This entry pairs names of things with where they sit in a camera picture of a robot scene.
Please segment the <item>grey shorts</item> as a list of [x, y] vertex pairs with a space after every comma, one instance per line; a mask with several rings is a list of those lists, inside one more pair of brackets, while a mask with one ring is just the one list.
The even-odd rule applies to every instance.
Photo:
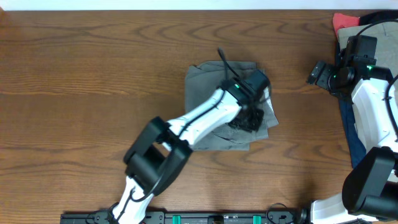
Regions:
[[[185, 111], [195, 109], [205, 102], [224, 80], [224, 65], [221, 61], [207, 61], [200, 65], [189, 67], [185, 77]], [[262, 96], [266, 99], [260, 109], [264, 111], [264, 117], [257, 132], [247, 132], [234, 129], [224, 124], [193, 146], [196, 151], [247, 151], [250, 143], [267, 139], [268, 129], [279, 124], [271, 102], [272, 88], [267, 87]]]

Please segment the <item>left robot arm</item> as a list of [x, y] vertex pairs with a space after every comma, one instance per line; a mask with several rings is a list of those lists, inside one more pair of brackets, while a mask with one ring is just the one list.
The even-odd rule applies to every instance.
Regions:
[[124, 155], [126, 186], [120, 202], [108, 213], [110, 223], [140, 223], [153, 197], [161, 194], [181, 173], [192, 147], [216, 128], [237, 124], [259, 129], [257, 107], [268, 80], [224, 80], [202, 104], [178, 118], [150, 120]]

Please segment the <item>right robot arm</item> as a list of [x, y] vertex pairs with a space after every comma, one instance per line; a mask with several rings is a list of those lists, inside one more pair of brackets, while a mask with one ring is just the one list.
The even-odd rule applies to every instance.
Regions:
[[351, 103], [354, 130], [366, 154], [341, 193], [316, 200], [310, 223], [370, 223], [397, 219], [397, 106], [393, 76], [373, 59], [337, 67], [319, 61], [307, 82]]

